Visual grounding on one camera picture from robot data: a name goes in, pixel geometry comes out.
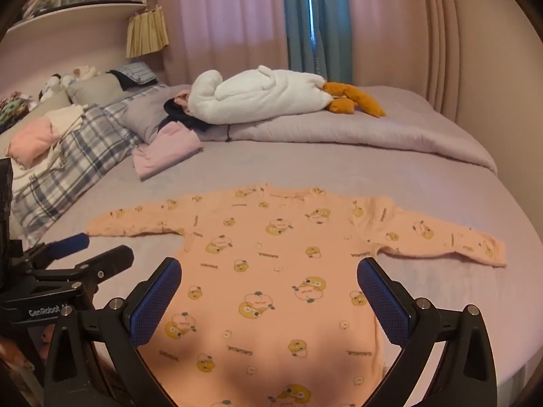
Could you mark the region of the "peach duck print shirt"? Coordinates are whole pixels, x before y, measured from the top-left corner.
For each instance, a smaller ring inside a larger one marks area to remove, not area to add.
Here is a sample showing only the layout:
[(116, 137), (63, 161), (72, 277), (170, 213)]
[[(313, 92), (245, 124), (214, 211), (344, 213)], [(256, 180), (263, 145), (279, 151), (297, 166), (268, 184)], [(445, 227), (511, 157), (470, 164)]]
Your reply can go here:
[(388, 197), (249, 186), (112, 210), (91, 236), (177, 233), (182, 282), (143, 357), (180, 406), (359, 406), (384, 373), (359, 288), (379, 252), (462, 254), (502, 267), (504, 244)]

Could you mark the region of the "pink folded clothes on pillow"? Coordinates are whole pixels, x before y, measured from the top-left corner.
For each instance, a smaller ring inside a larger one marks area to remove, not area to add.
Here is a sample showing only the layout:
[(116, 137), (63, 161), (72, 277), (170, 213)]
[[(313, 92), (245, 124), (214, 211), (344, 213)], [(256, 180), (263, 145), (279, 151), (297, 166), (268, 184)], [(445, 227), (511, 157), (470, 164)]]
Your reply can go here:
[(59, 131), (48, 117), (34, 119), (9, 142), (5, 154), (24, 168), (30, 168), (60, 139)]

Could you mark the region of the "lilac bed sheet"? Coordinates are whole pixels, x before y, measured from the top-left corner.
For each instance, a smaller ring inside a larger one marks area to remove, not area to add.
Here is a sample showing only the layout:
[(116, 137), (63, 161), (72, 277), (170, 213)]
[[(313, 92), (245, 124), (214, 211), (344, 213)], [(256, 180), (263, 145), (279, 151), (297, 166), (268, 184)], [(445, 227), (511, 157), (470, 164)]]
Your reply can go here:
[(357, 284), (366, 254), (415, 296), (478, 306), (500, 383), (542, 346), (542, 243), (477, 144), (209, 142), (147, 181), (118, 164), (44, 238), (76, 232), (135, 254), (98, 304), (181, 262), (141, 350), (180, 406), (362, 404), (397, 353)]

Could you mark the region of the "plaid pillow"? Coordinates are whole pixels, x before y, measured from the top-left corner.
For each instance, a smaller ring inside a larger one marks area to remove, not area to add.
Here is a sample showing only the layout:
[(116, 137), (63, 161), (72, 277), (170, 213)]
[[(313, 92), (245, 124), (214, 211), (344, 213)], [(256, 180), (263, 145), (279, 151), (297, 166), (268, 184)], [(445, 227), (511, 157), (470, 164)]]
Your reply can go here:
[(89, 188), (143, 142), (121, 118), (138, 101), (166, 87), (151, 85), (117, 103), (84, 111), (80, 128), (60, 141), (60, 163), (14, 194), (11, 220), (26, 245), (36, 245)]

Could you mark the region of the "folded pink garment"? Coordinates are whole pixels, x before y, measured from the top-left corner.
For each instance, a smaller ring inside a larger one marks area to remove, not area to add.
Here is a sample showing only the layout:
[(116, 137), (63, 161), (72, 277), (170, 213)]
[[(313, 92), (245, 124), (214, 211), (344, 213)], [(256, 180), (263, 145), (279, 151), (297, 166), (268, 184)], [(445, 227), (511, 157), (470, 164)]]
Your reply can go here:
[(179, 122), (169, 122), (155, 140), (133, 150), (133, 167), (141, 181), (157, 175), (203, 149), (195, 131)]

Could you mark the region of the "small plush toys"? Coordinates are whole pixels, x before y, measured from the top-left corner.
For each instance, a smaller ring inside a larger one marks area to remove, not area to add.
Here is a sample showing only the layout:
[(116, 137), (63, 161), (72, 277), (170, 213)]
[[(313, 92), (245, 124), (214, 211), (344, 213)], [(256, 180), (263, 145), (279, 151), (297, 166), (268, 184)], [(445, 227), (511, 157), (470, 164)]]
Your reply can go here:
[(101, 75), (101, 71), (98, 71), (95, 66), (89, 65), (76, 67), (65, 75), (53, 74), (40, 90), (39, 101), (44, 102), (60, 91), (66, 90), (71, 84), (86, 81), (99, 75)]

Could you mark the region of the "grey pillow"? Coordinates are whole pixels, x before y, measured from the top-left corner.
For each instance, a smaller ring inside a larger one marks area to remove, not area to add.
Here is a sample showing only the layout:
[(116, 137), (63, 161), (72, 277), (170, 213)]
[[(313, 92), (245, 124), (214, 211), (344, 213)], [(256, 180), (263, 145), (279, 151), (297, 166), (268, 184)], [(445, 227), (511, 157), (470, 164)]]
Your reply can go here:
[(65, 91), (73, 104), (81, 106), (110, 106), (128, 97), (121, 88), (118, 78), (111, 74), (72, 83)]

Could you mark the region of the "dark navy garment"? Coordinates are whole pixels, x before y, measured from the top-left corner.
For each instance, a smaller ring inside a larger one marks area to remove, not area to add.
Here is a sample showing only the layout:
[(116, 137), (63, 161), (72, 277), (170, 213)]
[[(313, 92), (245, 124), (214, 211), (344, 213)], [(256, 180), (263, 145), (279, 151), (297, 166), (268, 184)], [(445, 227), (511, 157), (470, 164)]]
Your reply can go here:
[(159, 131), (171, 122), (179, 122), (191, 131), (203, 132), (212, 127), (211, 124), (188, 115), (182, 106), (175, 103), (174, 99), (169, 99), (164, 103), (164, 110), (167, 116), (159, 123)]

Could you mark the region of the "lilac folded duvet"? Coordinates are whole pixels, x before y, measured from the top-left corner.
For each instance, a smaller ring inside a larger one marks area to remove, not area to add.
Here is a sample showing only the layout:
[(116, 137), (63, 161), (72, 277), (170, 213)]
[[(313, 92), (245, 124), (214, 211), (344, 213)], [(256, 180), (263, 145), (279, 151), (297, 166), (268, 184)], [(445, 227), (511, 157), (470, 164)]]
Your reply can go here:
[(490, 153), (469, 133), (433, 110), (423, 97), (396, 87), (370, 86), (387, 115), (336, 115), (318, 111), (238, 125), (212, 126), (202, 141), (262, 141), (368, 145), (388, 150), (433, 153), (498, 173)]

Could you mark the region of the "striped pillow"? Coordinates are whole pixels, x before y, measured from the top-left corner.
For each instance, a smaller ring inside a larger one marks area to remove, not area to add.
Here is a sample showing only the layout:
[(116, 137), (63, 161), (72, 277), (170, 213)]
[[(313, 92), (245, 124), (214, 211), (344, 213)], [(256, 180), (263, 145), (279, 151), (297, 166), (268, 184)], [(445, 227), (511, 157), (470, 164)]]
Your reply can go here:
[(132, 62), (115, 69), (109, 74), (115, 76), (123, 91), (157, 83), (157, 77), (145, 62)]

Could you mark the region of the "yellow pleated lampshade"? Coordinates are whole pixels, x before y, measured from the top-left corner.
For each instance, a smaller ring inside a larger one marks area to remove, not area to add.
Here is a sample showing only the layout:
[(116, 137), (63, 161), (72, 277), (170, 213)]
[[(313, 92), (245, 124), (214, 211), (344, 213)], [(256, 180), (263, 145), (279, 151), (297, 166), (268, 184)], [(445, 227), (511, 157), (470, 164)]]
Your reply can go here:
[(169, 45), (168, 29), (160, 5), (129, 18), (126, 57), (138, 58), (160, 52)]

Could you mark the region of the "pink curtain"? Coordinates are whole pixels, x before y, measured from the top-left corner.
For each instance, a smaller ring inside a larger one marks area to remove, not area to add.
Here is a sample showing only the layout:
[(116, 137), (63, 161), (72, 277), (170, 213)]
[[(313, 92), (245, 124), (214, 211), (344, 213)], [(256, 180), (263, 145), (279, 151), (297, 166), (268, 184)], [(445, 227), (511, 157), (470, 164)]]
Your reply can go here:
[[(216, 69), (223, 76), (266, 65), (289, 68), (284, 0), (149, 0), (160, 5), (171, 84)], [(455, 0), (349, 0), (353, 82), (424, 97), (454, 119), (460, 46)]]

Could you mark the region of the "teal curtain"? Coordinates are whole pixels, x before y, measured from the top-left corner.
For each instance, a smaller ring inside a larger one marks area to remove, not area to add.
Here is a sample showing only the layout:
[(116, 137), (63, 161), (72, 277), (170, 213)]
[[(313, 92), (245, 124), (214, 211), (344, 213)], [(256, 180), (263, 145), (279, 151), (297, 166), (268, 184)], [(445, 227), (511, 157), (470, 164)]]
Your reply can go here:
[(353, 82), (349, 0), (284, 0), (289, 68)]

